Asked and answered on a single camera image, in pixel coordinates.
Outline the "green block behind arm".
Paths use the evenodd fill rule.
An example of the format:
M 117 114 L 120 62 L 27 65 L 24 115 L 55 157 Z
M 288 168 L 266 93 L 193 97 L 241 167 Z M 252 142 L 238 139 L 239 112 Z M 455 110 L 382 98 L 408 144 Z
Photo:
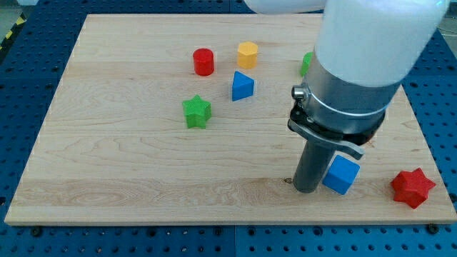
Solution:
M 311 64 L 311 60 L 313 58 L 313 52 L 307 52 L 304 56 L 303 56 L 303 60 L 302 60 L 302 64 L 301 64 L 301 69 L 300 69 L 300 75 L 301 76 L 305 76 L 305 74 L 307 73 L 308 69 L 309 69 L 309 66 Z

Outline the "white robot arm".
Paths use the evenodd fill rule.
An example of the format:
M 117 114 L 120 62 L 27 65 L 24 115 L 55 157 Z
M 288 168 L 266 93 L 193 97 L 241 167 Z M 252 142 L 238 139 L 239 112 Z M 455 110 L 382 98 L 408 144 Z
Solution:
M 288 120 L 288 127 L 306 140 L 293 184 L 310 193 L 335 152 L 363 156 L 362 146 L 383 123 L 449 2 L 248 0 L 247 6 L 258 14 L 323 11 L 308 71 L 291 90 Z

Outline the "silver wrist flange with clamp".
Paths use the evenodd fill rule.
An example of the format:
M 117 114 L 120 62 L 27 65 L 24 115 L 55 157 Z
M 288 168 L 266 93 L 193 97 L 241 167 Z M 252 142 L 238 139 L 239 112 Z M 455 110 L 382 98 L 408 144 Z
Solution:
M 313 54 L 303 81 L 291 89 L 295 100 L 288 127 L 309 143 L 360 159 L 361 146 L 383 123 L 400 83 L 370 87 L 344 81 Z

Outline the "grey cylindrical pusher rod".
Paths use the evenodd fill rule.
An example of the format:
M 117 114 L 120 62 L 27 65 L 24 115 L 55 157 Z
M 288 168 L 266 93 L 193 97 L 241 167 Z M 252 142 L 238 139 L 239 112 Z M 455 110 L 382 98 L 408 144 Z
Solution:
M 307 141 L 293 176 L 293 185 L 301 193 L 312 193 L 321 182 L 335 151 Z

